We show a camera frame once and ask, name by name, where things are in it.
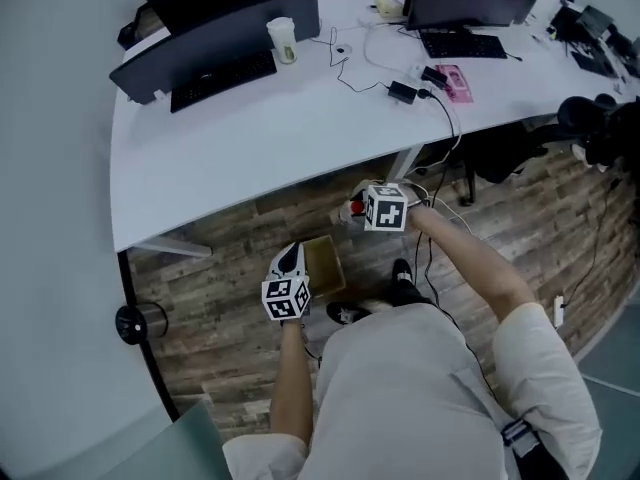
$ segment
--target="white desk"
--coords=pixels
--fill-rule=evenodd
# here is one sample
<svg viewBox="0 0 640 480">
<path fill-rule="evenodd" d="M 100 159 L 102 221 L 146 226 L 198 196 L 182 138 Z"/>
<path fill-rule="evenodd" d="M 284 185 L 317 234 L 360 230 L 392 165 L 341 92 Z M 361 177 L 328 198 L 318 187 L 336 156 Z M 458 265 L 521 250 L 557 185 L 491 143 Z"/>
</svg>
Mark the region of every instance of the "white desk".
<svg viewBox="0 0 640 480">
<path fill-rule="evenodd" d="M 420 86 L 425 64 L 457 64 L 475 103 L 455 106 L 465 133 L 551 114 L 569 96 L 605 92 L 618 101 L 640 94 L 637 80 L 612 81 L 582 71 L 544 29 L 558 0 L 538 0 L 530 25 L 487 29 L 514 59 L 432 60 L 422 43 L 380 23 L 373 0 L 319 0 L 322 31 L 352 48 L 342 78 L 355 88 L 393 80 Z M 542 43 L 532 37 L 545 38 Z M 129 50 L 124 60 L 166 37 L 162 30 Z M 369 64 L 375 63 L 398 70 Z M 343 58 L 334 55 L 334 62 Z M 162 233 L 281 187 L 370 158 L 401 152 L 390 173 L 402 175 L 423 144 L 450 137 L 446 116 L 432 100 L 397 102 L 378 86 L 355 93 L 336 80 L 329 46 L 298 44 L 298 60 L 278 73 L 208 98 L 176 114 L 170 99 L 146 106 L 118 90 L 111 148 L 111 218 L 116 251 L 144 247 L 203 256 L 210 249 L 159 237 Z M 614 91 L 620 87 L 622 95 Z"/>
</svg>

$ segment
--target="pink card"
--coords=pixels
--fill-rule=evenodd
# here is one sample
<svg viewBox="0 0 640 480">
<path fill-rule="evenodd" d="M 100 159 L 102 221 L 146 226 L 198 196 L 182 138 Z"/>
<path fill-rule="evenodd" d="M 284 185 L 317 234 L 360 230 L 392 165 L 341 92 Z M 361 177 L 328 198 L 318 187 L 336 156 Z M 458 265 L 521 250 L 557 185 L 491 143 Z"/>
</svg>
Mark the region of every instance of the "pink card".
<svg viewBox="0 0 640 480">
<path fill-rule="evenodd" d="M 467 80 L 458 66 L 444 64 L 436 66 L 436 70 L 447 75 L 446 91 L 452 103 L 473 103 L 473 96 L 471 96 L 469 84 L 467 84 Z"/>
</svg>

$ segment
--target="white cube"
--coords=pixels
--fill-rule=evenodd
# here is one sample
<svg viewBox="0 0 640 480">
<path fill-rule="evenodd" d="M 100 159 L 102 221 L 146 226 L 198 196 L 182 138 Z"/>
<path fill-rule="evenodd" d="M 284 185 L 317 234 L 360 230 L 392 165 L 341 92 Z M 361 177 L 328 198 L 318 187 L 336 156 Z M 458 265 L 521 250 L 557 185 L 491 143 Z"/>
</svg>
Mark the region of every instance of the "white cube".
<svg viewBox="0 0 640 480">
<path fill-rule="evenodd" d="M 262 283 L 262 304 L 271 320 L 300 318 L 310 299 L 307 276 L 283 277 Z"/>
<path fill-rule="evenodd" d="M 366 231 L 404 231 L 409 201 L 397 183 L 369 185 L 366 197 Z"/>
</svg>

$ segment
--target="paper cup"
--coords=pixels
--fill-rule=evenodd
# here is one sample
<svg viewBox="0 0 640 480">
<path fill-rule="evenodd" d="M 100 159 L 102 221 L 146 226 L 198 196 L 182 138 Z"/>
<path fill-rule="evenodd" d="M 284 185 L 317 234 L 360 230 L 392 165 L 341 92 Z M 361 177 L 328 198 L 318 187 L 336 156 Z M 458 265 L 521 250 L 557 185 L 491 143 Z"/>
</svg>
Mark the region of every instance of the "paper cup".
<svg viewBox="0 0 640 480">
<path fill-rule="evenodd" d="M 291 18 L 276 18 L 267 23 L 267 30 L 283 64 L 291 64 L 297 58 L 295 25 Z"/>
</svg>

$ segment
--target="wooden floor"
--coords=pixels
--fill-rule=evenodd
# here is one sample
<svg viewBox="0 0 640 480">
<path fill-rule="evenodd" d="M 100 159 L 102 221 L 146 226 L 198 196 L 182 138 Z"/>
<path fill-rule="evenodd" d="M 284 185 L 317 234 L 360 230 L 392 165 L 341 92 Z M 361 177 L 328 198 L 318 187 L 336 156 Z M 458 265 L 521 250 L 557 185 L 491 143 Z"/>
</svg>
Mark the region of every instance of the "wooden floor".
<svg viewBox="0 0 640 480">
<path fill-rule="evenodd" d="M 396 257 L 413 265 L 417 233 L 353 232 L 330 219 L 331 210 L 358 181 L 384 175 L 390 161 L 383 158 L 317 178 L 171 234 L 211 245 L 210 258 L 131 252 L 138 297 L 159 302 L 169 315 L 167 335 L 152 346 L 180 411 L 206 400 L 225 438 L 268 429 L 280 326 L 267 318 L 260 283 L 272 257 L 286 244 L 330 234 L 348 283 L 347 292 L 340 294 L 345 298 L 375 295 L 385 286 Z M 555 150 L 501 185 L 478 180 L 475 206 L 457 204 L 462 182 L 445 184 L 440 197 L 520 269 L 551 312 L 553 298 L 564 294 L 566 300 L 591 265 L 605 192 L 616 175 L 586 169 L 570 153 Z M 433 189 L 439 175 L 415 179 Z M 633 201 L 634 187 L 626 180 L 609 197 L 596 266 L 571 300 L 560 329 L 572 353 L 602 327 L 636 280 L 637 235 L 628 223 Z M 440 211 L 449 215 L 442 206 Z M 428 259 L 426 244 L 423 240 L 418 256 L 421 272 Z M 490 343 L 497 322 L 435 246 L 434 255 L 430 278 L 442 307 L 458 320 L 492 379 Z M 429 293 L 422 274 L 418 286 Z M 324 304 L 315 300 L 312 306 L 308 331 L 315 351 L 337 328 L 324 315 Z"/>
</svg>

